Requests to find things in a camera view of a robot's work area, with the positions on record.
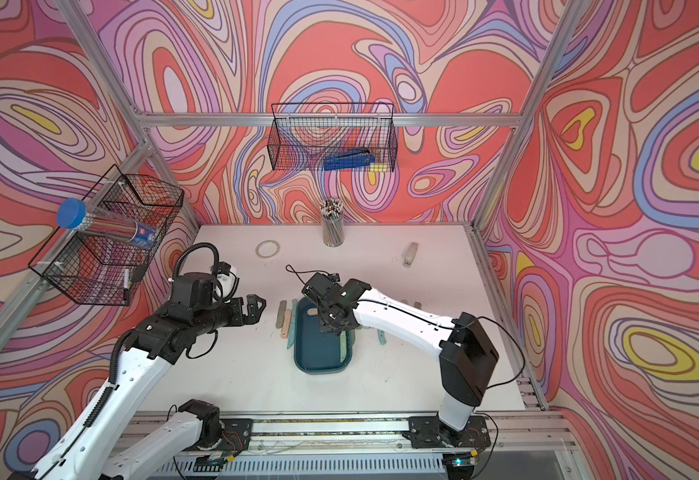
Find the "pink folding knife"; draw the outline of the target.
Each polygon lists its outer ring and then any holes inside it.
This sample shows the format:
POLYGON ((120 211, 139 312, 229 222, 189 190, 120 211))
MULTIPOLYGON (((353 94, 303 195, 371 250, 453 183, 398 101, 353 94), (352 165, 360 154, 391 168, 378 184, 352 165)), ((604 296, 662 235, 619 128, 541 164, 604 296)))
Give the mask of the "pink folding knife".
POLYGON ((280 337, 282 339, 287 339, 289 336, 290 324, 291 324, 292 312, 290 309, 285 310, 283 314, 283 322, 280 328, 280 337))

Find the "teal plastic storage box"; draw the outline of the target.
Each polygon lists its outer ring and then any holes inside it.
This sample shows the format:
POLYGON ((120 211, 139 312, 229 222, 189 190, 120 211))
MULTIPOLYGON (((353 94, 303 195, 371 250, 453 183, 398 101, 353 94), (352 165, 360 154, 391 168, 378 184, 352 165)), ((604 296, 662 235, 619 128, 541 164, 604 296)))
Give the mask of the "teal plastic storage box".
POLYGON ((353 346, 347 337, 347 358, 339 363, 339 335, 321 333, 315 305, 303 297, 298 302, 293 361, 298 370, 309 375, 339 373, 351 363, 353 346))

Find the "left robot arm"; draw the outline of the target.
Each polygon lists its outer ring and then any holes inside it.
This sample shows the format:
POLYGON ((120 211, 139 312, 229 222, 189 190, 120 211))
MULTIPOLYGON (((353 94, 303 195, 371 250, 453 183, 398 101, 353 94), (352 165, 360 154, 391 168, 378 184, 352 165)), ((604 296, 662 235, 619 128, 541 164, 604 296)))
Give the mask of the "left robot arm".
POLYGON ((197 339, 227 327, 257 324, 266 302, 255 294, 232 298, 212 274, 189 273, 173 280, 169 300, 113 347, 107 380, 49 452, 13 479, 147 479, 187 448, 212 451, 232 441, 218 407, 191 399, 145 438, 112 452, 155 385, 188 356, 197 339))

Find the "masking tape roll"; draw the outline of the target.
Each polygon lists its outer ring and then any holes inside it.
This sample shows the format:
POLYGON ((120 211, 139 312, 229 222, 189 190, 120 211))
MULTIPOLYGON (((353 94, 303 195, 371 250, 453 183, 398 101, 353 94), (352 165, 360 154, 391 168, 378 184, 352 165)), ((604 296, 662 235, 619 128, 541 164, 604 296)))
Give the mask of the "masking tape roll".
POLYGON ((260 242, 255 247, 254 253, 260 259, 270 259, 277 256, 280 250, 281 246, 279 242, 277 242, 276 240, 267 239, 263 242, 260 242))

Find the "light blue ceramic fruit knife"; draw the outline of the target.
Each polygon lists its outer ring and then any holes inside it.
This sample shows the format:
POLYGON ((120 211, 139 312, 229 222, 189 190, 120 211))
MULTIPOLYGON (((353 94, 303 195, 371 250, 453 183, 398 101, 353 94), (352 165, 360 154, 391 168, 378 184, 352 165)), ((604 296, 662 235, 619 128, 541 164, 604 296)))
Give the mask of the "light blue ceramic fruit knife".
POLYGON ((286 344, 287 349, 290 349, 294 344, 295 330, 296 330, 296 318, 297 318, 297 306, 298 306, 298 300, 293 299, 291 302, 290 320, 289 320, 288 333, 287 333, 287 338, 286 338, 287 339, 287 344, 286 344))

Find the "pencil holder cup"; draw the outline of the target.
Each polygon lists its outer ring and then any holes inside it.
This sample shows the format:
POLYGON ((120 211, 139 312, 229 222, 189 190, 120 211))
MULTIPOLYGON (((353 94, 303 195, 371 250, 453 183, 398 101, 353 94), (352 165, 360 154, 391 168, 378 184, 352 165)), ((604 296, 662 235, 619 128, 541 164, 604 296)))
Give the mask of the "pencil holder cup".
POLYGON ((339 199, 328 198, 320 204, 323 243, 328 247, 343 244, 343 204, 339 199))

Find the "clear bottle blue cap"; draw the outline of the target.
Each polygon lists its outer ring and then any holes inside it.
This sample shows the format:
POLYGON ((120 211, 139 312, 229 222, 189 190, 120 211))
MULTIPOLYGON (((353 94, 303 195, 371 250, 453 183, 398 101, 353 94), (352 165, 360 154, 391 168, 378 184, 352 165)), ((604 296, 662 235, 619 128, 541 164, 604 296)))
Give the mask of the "clear bottle blue cap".
POLYGON ((106 237, 141 249, 156 245, 157 232, 131 217, 77 199, 67 199, 56 214, 59 228, 106 237))

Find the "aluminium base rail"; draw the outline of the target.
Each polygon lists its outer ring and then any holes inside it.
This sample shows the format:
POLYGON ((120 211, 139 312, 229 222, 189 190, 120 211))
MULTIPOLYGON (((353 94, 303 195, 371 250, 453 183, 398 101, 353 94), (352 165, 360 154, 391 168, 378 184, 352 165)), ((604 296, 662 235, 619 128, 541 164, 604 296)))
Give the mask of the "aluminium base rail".
MULTIPOLYGON (((329 453, 409 453, 415 451, 405 413, 254 415, 249 430, 227 434, 237 442, 249 441, 249 455, 329 453)), ((479 413, 485 427, 473 427, 465 451, 477 447, 479 437, 491 436, 491 450, 577 451, 569 422, 563 416, 539 410, 479 413)))

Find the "blue tool in basket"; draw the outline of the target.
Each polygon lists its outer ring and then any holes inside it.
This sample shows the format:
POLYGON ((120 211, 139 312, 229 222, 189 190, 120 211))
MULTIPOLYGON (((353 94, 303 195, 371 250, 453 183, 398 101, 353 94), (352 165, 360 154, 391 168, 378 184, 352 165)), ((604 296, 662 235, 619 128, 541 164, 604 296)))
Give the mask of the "blue tool in basket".
POLYGON ((326 156, 323 160, 324 171, 336 171, 365 168, 375 163, 375 156, 369 149, 351 149, 326 156))

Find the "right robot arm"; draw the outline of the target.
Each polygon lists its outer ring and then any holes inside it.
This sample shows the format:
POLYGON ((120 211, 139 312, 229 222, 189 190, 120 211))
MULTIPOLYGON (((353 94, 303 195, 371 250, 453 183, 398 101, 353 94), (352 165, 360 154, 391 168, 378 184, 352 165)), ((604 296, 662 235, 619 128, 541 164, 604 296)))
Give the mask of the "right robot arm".
POLYGON ((481 406, 499 363, 499 350, 467 312, 457 318, 435 315, 386 296, 367 282, 349 279, 341 285, 316 272, 302 293, 317 308, 320 331, 339 334, 369 327, 403 340, 439 362, 445 390, 435 416, 409 418, 403 436, 415 449, 473 448, 469 421, 481 406))

